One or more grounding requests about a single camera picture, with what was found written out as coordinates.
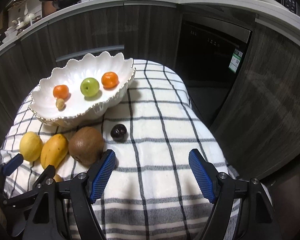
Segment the teapot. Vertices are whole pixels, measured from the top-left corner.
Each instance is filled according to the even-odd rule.
[[[28,24],[28,23],[32,24],[32,20],[34,18],[35,18],[35,15],[33,13],[29,13],[28,15],[25,16],[23,21],[25,22],[25,24]]]

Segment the lemon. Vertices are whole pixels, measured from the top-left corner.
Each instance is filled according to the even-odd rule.
[[[21,138],[19,151],[23,159],[28,162],[34,162],[40,157],[43,142],[39,135],[34,132],[27,132]]]

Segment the checkered tablecloth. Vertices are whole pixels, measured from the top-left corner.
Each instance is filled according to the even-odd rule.
[[[104,194],[93,205],[107,239],[193,239],[202,231],[212,205],[202,197],[188,164],[188,154],[197,148],[218,171],[227,172],[222,151],[207,127],[191,110],[186,87],[180,77],[154,62],[135,60],[135,80],[122,102],[90,123],[99,130],[106,149],[116,153],[118,166]],[[19,143],[27,131],[46,142],[56,133],[68,140],[81,128],[43,125],[28,110],[28,96],[0,149],[0,163],[19,152]],[[114,142],[112,127],[122,123],[129,137]],[[64,180],[72,179],[87,168],[67,155],[57,168]],[[43,172],[40,159],[23,164],[7,177],[5,190],[15,196],[32,189]],[[231,239],[239,202],[235,202],[226,238]],[[74,239],[80,235],[70,202],[67,211]]]

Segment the white ceramic bowl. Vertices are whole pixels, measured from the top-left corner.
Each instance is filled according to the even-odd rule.
[[[118,75],[119,84],[106,90],[101,77],[109,71]],[[75,127],[84,120],[101,117],[108,107],[120,103],[134,80],[135,72],[133,59],[125,60],[122,53],[111,56],[105,51],[97,57],[86,54],[81,60],[70,59],[64,68],[54,68],[49,78],[40,80],[39,90],[31,93],[33,103],[29,108],[44,124]],[[87,100],[80,91],[80,84],[88,77],[98,80],[100,91]],[[70,97],[66,100],[66,107],[59,111],[52,92],[55,86],[63,84],[68,86]]]

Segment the mango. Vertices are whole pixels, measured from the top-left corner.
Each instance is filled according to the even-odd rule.
[[[54,180],[55,180],[56,182],[61,182],[61,181],[63,181],[63,179],[60,177],[59,174],[56,174],[53,178],[54,178]]]
[[[68,140],[64,135],[58,133],[52,136],[43,146],[41,151],[41,166],[46,168],[53,165],[55,168],[59,166],[63,158],[68,153]]]

